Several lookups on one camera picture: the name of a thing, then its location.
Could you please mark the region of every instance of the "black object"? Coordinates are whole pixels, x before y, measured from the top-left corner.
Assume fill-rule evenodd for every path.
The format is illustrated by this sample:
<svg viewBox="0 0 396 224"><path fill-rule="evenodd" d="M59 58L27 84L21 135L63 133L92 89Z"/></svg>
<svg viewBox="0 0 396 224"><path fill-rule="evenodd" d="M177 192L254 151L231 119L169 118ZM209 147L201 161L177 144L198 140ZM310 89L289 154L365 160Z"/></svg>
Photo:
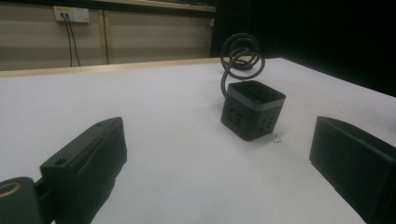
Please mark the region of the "black object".
<svg viewBox="0 0 396 224"><path fill-rule="evenodd" d="M221 122L246 141L271 133L286 96L258 81L229 84Z"/></svg>
<svg viewBox="0 0 396 224"><path fill-rule="evenodd" d="M36 183L28 177L0 183L1 223L91 223L126 160L122 119L94 124L41 165Z"/></svg>
<svg viewBox="0 0 396 224"><path fill-rule="evenodd" d="M341 120L318 117L312 164L367 223L396 223L396 148Z"/></svg>
<svg viewBox="0 0 396 224"><path fill-rule="evenodd" d="M236 34L229 37L221 48L220 59L224 68L220 82L224 97L226 95L225 80L228 75L239 80L248 80L258 76L265 66L265 59L260 54L260 44L254 36L249 34ZM238 76L231 71L232 68L242 71L251 70L259 60L262 61L259 70L249 76Z"/></svg>

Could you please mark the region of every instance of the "black box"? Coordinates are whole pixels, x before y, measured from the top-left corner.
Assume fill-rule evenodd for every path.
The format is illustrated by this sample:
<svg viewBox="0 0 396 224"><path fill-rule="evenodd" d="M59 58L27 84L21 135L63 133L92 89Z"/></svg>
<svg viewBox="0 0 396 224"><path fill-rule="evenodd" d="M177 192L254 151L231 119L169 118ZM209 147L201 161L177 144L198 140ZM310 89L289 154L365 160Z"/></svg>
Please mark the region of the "black box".
<svg viewBox="0 0 396 224"><path fill-rule="evenodd" d="M285 99L258 81L229 84L221 122L243 140L254 140L274 130Z"/></svg>
<svg viewBox="0 0 396 224"><path fill-rule="evenodd" d="M396 223L396 148L337 119L318 117L312 164L367 223Z"/></svg>

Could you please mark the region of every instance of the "white table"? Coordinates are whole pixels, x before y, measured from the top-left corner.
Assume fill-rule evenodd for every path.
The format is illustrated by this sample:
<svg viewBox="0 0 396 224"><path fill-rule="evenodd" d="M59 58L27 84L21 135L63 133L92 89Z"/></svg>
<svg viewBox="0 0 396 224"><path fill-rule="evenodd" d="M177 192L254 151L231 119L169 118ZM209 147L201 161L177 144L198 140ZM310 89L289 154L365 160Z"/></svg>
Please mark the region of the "white table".
<svg viewBox="0 0 396 224"><path fill-rule="evenodd" d="M0 181L37 180L52 154L121 116L128 162L93 224L364 223L310 164L316 117L396 146L396 99L267 60L255 79L287 99L274 133L245 142L219 121L219 60L203 62L0 73ZM57 75L11 77L25 72Z"/></svg>

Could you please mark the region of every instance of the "wire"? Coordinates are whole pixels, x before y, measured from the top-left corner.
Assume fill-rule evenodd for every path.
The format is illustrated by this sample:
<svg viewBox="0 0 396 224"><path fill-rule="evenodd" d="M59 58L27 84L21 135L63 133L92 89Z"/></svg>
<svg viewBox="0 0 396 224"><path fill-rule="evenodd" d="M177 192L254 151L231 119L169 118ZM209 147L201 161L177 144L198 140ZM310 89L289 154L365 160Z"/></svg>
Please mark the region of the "wire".
<svg viewBox="0 0 396 224"><path fill-rule="evenodd" d="M243 81L254 78L262 72L265 66L265 59L260 54L260 51L259 41L257 41L257 39L252 35L236 34L232 35L224 42L220 52L221 65L224 68L220 87L224 97L227 94L227 91L225 90L225 80L228 75ZM226 53L229 57L228 62L224 59L224 55ZM232 68L242 71L251 70L259 60L262 61L259 70L250 76L241 77L231 71Z"/></svg>
<svg viewBox="0 0 396 224"><path fill-rule="evenodd" d="M63 13L61 13L61 16L64 18L64 25L66 26L67 37L69 38L70 67L73 67L73 59L72 59L72 42L71 42L71 40L70 40L69 28L68 28L68 26L67 26L66 17L64 16Z"/></svg>
<svg viewBox="0 0 396 224"><path fill-rule="evenodd" d="M77 53L76 39L74 38L73 29L72 29L72 24L71 24L71 22L70 22L70 20L69 20L69 14L66 14L66 18L67 18L67 23L68 23L69 26L70 26L70 33L72 34L72 37L73 37L73 42L74 42L74 45L75 45L75 53L76 53L76 58L77 58L78 66L81 66L81 63L79 62L79 58L78 58L78 53Z"/></svg>

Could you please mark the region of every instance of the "electrical outlet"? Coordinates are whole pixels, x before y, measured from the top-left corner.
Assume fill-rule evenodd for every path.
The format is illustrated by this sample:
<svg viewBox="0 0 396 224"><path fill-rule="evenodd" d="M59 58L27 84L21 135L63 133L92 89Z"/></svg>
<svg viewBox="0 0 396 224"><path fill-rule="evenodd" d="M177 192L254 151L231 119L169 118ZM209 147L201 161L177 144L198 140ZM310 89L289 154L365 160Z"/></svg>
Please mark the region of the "electrical outlet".
<svg viewBox="0 0 396 224"><path fill-rule="evenodd" d="M90 14L87 8L72 7L73 21L90 22Z"/></svg>
<svg viewBox="0 0 396 224"><path fill-rule="evenodd" d="M56 21L64 21L64 15L68 16L70 21L74 22L90 22L89 11L87 8L79 7L53 7Z"/></svg>
<svg viewBox="0 0 396 224"><path fill-rule="evenodd" d="M69 16L69 20L73 20L73 13L72 13L72 8L71 7L53 7L53 10L55 12L55 20L56 21L64 21L64 17L62 16L61 13L64 15Z"/></svg>

